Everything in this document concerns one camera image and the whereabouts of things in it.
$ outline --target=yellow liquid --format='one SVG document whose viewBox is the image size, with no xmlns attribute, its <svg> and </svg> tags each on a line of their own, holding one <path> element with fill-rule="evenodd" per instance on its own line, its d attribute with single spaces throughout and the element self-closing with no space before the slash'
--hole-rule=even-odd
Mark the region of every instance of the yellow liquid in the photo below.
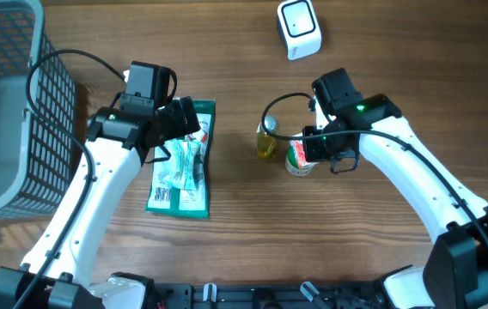
<svg viewBox="0 0 488 309">
<path fill-rule="evenodd" d="M 268 136 L 260 129 L 258 133 L 258 156 L 260 158 L 269 158 L 277 148 L 277 140 L 274 137 Z"/>
</svg>

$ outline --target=plastic basket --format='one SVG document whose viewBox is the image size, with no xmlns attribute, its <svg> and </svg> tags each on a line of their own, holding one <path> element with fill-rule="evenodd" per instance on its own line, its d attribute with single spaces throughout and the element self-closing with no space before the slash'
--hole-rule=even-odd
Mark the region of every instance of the plastic basket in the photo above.
<svg viewBox="0 0 488 309">
<path fill-rule="evenodd" d="M 39 1 L 0 0 L 0 218 L 48 215 L 70 184 L 70 140 L 25 111 L 28 63 L 52 51 Z M 74 133 L 75 85 L 60 59 L 31 86 L 40 112 Z"/>
</svg>

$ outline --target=wooden table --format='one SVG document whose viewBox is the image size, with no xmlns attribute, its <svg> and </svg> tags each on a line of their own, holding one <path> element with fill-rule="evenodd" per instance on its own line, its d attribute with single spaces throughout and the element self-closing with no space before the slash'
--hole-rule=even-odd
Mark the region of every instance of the wooden table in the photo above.
<svg viewBox="0 0 488 309">
<path fill-rule="evenodd" d="M 318 54 L 295 62 L 275 27 L 278 3 L 158 3 L 53 6 L 46 31 L 58 48 L 94 53 L 117 70 L 132 60 L 168 66 L 178 95 L 217 100 L 210 152 L 210 219 L 144 212 L 151 169 L 127 189 L 108 227 L 94 280 L 115 271 L 158 282 L 371 280 L 423 265 L 431 243 L 386 177 L 363 161 L 333 177 L 284 168 L 286 146 L 260 160 L 255 130 L 266 104 L 344 67 L 365 96 L 384 93 L 424 144 L 488 200 L 488 2 L 315 1 Z M 81 115 L 124 85 L 78 56 L 64 62 L 81 83 Z M 314 116 L 303 100 L 273 111 L 283 133 Z M 49 218 L 0 221 L 0 265 L 17 267 Z"/>
</svg>

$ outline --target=blue-gray laundry basket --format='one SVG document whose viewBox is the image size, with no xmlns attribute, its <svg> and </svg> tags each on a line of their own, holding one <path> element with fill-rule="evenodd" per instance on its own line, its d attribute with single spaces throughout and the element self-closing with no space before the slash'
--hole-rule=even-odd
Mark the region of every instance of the blue-gray laundry basket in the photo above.
<svg viewBox="0 0 488 309">
<path fill-rule="evenodd" d="M 0 0 L 0 218 L 51 214 L 70 184 L 69 138 L 25 112 L 28 64 L 52 51 L 38 0 Z M 59 58 L 34 73 L 31 93 L 74 133 L 76 90 Z"/>
</svg>

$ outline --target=small glass bottle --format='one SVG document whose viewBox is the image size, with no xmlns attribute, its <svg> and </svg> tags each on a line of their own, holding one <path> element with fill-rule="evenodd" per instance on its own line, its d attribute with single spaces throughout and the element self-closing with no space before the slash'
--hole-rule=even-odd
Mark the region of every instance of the small glass bottle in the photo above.
<svg viewBox="0 0 488 309">
<path fill-rule="evenodd" d="M 265 117 L 265 126 L 271 133 L 277 133 L 278 123 L 277 120 L 273 116 Z M 275 149 L 277 148 L 277 140 L 272 137 L 268 136 L 261 124 L 258 126 L 258 156 L 260 158 L 269 158 L 271 157 Z"/>
</svg>

